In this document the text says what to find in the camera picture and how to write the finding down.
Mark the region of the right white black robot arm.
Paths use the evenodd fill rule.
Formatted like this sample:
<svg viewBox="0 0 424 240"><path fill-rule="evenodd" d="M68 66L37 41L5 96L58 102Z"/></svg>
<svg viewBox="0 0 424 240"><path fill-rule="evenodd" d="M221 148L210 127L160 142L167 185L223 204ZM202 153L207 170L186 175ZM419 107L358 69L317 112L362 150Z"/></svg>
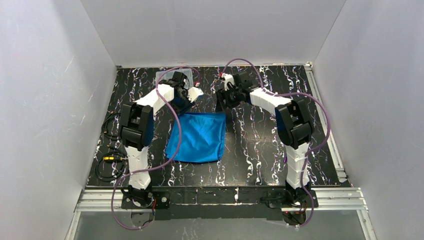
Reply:
<svg viewBox="0 0 424 240"><path fill-rule="evenodd" d="M286 183L294 190L306 186L309 182L304 162L312 140L314 126L307 112L304 100L294 100L278 96L252 83L245 71L234 75L221 73L224 86L216 91L216 112L248 103L260 107L275 117L277 133L287 154Z"/></svg>

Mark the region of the blue cloth napkin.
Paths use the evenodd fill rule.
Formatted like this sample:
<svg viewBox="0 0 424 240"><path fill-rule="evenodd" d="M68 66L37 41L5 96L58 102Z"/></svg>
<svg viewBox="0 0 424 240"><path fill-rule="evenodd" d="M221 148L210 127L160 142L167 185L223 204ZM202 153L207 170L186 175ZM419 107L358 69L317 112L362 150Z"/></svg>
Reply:
<svg viewBox="0 0 424 240"><path fill-rule="evenodd" d="M220 161L225 152L226 114L188 112L179 117L182 139L174 161L203 164Z"/></svg>

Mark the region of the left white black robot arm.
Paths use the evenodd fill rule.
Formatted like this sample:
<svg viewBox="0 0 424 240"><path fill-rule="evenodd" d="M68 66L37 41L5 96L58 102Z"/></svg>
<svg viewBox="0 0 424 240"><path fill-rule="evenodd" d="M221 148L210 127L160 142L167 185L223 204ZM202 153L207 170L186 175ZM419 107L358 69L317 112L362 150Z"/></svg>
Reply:
<svg viewBox="0 0 424 240"><path fill-rule="evenodd" d="M170 79L161 74L155 88L142 98L121 107L118 136L127 153L129 174L128 185L138 190L146 190L151 183L148 167L149 145L154 137L154 121L157 113L167 107L181 130L179 116L194 106L204 92L181 70L172 70Z"/></svg>

